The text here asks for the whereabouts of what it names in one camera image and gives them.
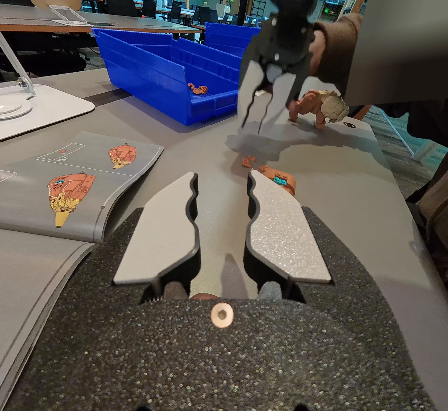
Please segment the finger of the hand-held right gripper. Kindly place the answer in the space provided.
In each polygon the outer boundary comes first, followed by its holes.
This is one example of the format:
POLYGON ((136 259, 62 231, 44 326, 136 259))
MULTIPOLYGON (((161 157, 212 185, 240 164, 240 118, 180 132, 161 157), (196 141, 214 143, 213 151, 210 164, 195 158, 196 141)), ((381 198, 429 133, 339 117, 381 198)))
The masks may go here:
POLYGON ((254 103, 255 93, 263 82, 263 69, 258 62, 250 62, 238 90, 238 123, 243 128, 249 110, 254 103))
POLYGON ((286 109, 290 102, 288 99, 294 83, 294 74, 282 74, 274 80, 271 98, 266 105, 265 114, 260 120, 259 135, 265 134, 286 109))

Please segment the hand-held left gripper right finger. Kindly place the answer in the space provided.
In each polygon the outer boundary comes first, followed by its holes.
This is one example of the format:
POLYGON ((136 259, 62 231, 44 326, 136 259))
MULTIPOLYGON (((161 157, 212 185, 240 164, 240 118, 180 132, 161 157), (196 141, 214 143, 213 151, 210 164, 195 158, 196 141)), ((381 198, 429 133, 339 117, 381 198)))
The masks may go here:
POLYGON ((257 170, 247 179, 249 198, 244 266, 256 283, 276 274, 287 283, 330 283, 332 277, 300 203, 257 170))

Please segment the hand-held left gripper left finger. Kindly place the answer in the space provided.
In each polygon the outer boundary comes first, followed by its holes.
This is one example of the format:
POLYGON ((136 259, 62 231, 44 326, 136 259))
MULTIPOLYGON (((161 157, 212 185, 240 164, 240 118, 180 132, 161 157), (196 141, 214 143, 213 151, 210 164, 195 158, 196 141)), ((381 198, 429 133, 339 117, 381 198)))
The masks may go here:
POLYGON ((198 175, 188 172, 143 207, 113 278, 115 285, 162 285, 162 278, 199 252, 199 229, 191 206, 198 175))

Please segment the orange brick-built toy limb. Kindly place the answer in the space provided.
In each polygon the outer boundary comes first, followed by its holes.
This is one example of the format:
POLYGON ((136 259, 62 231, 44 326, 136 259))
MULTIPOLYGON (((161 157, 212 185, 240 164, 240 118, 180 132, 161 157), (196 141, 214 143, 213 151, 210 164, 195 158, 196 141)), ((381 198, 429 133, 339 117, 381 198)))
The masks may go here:
POLYGON ((260 166, 259 171, 264 176, 271 179, 274 183, 290 193, 292 196, 295 196, 296 181, 291 174, 271 168, 268 165, 260 166))

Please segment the blue plastic bin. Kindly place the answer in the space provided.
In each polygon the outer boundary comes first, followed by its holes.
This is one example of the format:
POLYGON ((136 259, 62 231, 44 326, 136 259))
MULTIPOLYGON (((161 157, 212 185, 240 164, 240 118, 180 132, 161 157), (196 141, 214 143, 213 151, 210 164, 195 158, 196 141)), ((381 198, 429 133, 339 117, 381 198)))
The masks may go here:
POLYGON ((205 45, 225 53, 243 57, 253 36, 261 28, 217 23, 205 24, 205 45))
POLYGON ((189 126, 237 110, 241 58, 170 34, 93 28, 110 81, 189 126), (187 86, 207 86, 194 95, 187 86))

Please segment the grey desk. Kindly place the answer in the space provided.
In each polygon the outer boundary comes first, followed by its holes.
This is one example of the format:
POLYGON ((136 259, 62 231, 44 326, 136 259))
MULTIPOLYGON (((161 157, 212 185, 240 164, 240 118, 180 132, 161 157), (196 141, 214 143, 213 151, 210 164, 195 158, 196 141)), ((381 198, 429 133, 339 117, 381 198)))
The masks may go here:
POLYGON ((106 69, 37 78, 96 103, 93 112, 1 142, 1 167, 51 152, 81 131, 158 144, 164 151, 147 178, 123 195, 108 226, 118 226, 159 190, 193 171, 199 178, 198 227, 202 264, 191 293, 253 298, 256 284, 243 268, 249 222, 247 170, 242 154, 291 173, 296 197, 309 207, 363 263, 396 317, 416 370, 439 410, 447 410, 447 293, 370 128, 336 124, 320 134, 312 124, 286 123, 273 147, 238 135, 238 119, 186 127, 135 97, 123 98, 106 69))

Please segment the long wood-edged desk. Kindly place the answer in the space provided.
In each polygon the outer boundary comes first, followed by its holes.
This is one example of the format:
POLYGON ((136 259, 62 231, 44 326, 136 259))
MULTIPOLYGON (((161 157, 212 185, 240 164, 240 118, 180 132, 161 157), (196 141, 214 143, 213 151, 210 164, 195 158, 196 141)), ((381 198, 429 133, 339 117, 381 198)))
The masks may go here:
POLYGON ((54 32, 90 33, 91 28, 111 28, 146 33, 198 33, 199 30, 168 21, 129 16, 80 12, 88 26, 63 25, 54 20, 57 16, 46 8, 19 5, 0 5, 1 32, 54 32))

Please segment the person's right hand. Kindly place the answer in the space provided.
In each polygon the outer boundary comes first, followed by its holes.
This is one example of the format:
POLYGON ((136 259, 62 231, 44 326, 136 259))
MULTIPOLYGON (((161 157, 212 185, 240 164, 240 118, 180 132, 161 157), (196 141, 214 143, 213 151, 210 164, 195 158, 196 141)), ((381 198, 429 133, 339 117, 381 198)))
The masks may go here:
POLYGON ((308 75, 316 77, 322 82, 330 83, 331 80, 325 67, 329 54, 328 49, 331 49, 332 42, 327 38, 328 36, 321 29, 314 30, 314 40, 309 47, 311 61, 308 75))

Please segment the brick-built toy figure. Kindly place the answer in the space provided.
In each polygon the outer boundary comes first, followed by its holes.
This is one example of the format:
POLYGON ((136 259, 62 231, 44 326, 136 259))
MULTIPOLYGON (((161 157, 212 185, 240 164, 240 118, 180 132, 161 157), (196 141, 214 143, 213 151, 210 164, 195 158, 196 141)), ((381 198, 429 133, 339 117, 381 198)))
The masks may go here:
POLYGON ((324 130, 327 121, 338 123, 348 115, 349 106, 334 90, 309 90, 296 102, 294 111, 289 112, 288 121, 297 122, 299 115, 315 115, 315 127, 324 130))

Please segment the grey instruction booklet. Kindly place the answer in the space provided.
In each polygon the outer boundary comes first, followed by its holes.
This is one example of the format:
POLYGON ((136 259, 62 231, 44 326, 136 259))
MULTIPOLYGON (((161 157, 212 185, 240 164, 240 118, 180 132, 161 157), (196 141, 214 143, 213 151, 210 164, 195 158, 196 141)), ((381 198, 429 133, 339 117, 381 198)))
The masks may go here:
POLYGON ((64 147, 1 170, 1 407, 66 282, 103 242, 116 201, 162 151, 81 132, 64 147))

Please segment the clear acrylic stand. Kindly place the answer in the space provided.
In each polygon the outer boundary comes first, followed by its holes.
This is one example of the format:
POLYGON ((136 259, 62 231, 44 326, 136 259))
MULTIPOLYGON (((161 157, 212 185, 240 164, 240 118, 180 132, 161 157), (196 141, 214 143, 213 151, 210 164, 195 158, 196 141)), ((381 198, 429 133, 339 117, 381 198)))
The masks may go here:
POLYGON ((58 16, 58 20, 53 20, 63 25, 89 26, 87 20, 68 6, 48 5, 48 8, 58 16))

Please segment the clear stand with round foot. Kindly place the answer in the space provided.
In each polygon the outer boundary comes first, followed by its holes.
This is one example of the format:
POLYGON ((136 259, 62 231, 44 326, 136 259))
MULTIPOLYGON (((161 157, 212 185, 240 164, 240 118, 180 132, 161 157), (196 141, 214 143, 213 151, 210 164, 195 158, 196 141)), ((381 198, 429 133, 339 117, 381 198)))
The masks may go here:
POLYGON ((36 96, 36 92, 31 79, 2 33, 0 34, 0 46, 8 61, 15 69, 15 72, 19 74, 17 80, 19 87, 23 88, 25 91, 23 96, 20 94, 7 94, 1 96, 0 119, 3 121, 29 113, 32 110, 30 100, 36 96))

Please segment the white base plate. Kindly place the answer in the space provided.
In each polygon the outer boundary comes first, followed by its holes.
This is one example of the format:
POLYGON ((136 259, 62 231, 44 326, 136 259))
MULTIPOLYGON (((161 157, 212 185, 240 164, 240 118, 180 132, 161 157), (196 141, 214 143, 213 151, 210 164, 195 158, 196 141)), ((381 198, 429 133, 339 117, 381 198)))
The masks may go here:
MULTIPOLYGON (((34 89, 36 96, 30 100, 32 110, 29 113, 9 120, 0 120, 1 141, 92 112, 95 109, 95 105, 90 101, 46 85, 36 84, 34 89)), ((23 96, 25 91, 18 85, 3 83, 0 93, 1 96, 7 94, 23 96)))

